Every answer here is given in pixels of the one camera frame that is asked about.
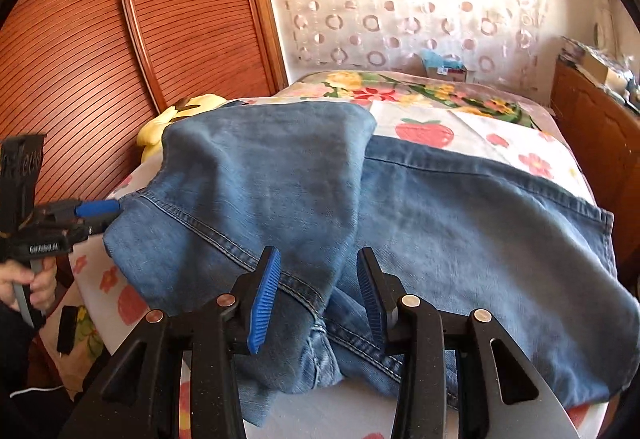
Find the person's left hand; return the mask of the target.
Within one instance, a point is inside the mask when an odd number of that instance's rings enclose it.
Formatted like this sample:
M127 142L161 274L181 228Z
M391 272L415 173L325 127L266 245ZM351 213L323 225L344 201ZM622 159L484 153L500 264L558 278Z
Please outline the person's left hand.
M53 306L56 289L56 262L54 257L42 260L42 270L35 273L15 260L1 263L0 266L0 299L4 307L14 311L20 310L14 294L14 285L26 285L30 290L32 307L48 312Z

